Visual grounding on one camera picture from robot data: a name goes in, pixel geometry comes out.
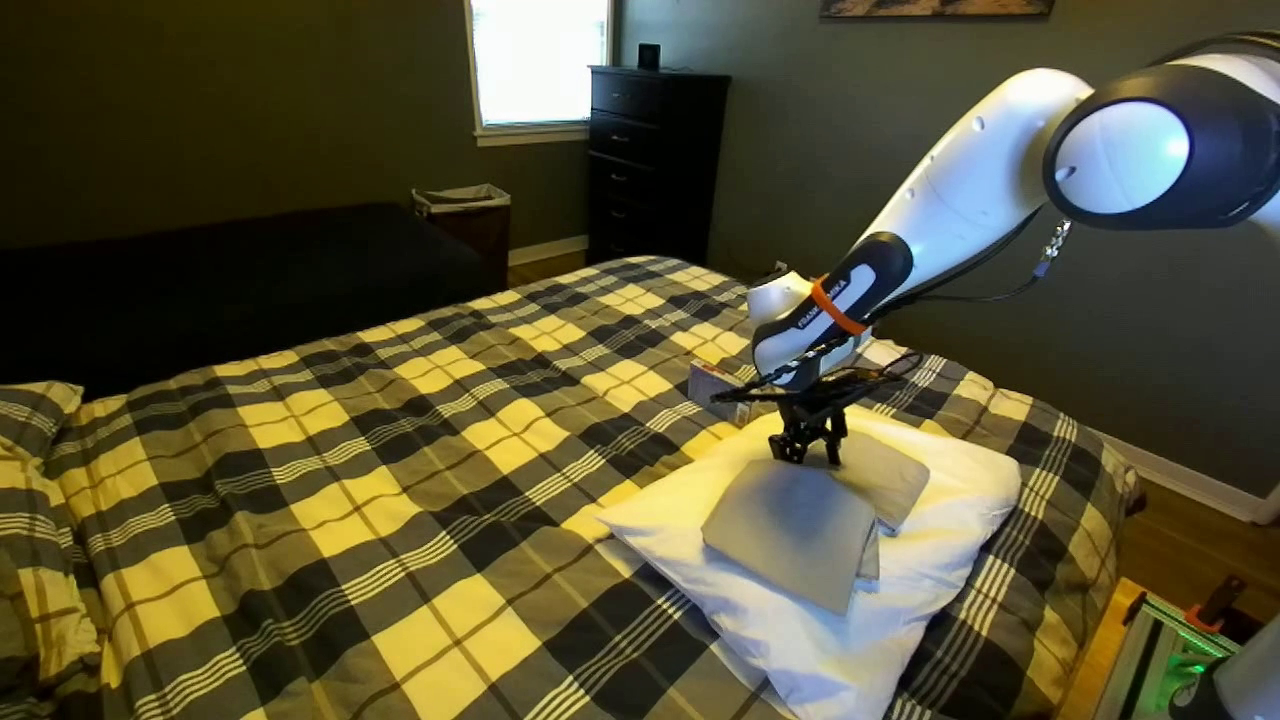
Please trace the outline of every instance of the floor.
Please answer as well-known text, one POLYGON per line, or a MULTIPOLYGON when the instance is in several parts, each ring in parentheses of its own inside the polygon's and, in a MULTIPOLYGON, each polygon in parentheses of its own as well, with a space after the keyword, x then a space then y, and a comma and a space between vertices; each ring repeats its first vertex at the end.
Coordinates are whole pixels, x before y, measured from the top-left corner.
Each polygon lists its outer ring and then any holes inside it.
MULTIPOLYGON (((553 256, 511 268, 511 286, 579 268, 579 256, 553 256)), ((1243 582, 1243 616, 1280 616, 1280 526, 1234 526, 1197 501, 1149 483, 1149 504, 1121 531, 1121 572, 1139 587, 1189 608, 1228 575, 1243 582)))

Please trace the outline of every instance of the small black object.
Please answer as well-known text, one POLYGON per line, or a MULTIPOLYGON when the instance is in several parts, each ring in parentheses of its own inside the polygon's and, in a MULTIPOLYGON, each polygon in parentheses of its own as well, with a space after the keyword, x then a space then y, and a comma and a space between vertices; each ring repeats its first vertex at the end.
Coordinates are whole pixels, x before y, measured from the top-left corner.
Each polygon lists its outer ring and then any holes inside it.
POLYGON ((665 47, 661 43, 640 43, 640 69, 656 73, 665 63, 665 47))

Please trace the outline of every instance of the window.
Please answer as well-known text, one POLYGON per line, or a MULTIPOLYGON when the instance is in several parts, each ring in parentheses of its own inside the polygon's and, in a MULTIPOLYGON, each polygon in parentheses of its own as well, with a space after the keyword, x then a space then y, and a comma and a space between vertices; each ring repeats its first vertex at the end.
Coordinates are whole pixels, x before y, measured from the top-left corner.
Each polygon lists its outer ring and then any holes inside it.
POLYGON ((468 0, 468 47, 478 146, 579 142, 611 0, 468 0))

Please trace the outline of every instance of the white pillow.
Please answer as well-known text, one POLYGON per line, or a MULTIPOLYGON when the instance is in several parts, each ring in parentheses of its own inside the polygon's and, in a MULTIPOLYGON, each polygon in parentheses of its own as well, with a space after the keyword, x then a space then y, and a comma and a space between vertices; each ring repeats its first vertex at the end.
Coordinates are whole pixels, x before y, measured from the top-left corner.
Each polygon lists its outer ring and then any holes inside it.
POLYGON ((961 594, 977 548, 1007 517, 1020 473, 1001 451, 847 409, 852 440, 877 438, 905 448, 926 466, 926 483, 900 531, 879 536, 879 582, 856 582, 847 614, 826 614, 704 548, 707 514, 742 466, 768 456, 770 432, 780 432, 775 415, 748 426, 704 461, 598 508, 598 522, 701 603, 722 646, 761 667, 788 710, 882 718, 922 624, 961 594))

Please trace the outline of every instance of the plaid bedspread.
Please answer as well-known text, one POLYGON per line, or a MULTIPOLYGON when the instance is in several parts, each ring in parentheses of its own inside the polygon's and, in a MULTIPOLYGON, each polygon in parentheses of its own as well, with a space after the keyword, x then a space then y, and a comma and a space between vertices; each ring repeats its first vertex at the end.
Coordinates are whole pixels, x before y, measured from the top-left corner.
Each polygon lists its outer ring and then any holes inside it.
MULTIPOLYGON (((748 371, 742 289, 611 261, 78 405, 45 477, 109 710, 784 718, 592 522, 737 432, 686 362, 748 371)), ((1107 448, 941 358, 866 405, 1022 469, 890 718, 1048 712, 1117 582, 1107 448)))

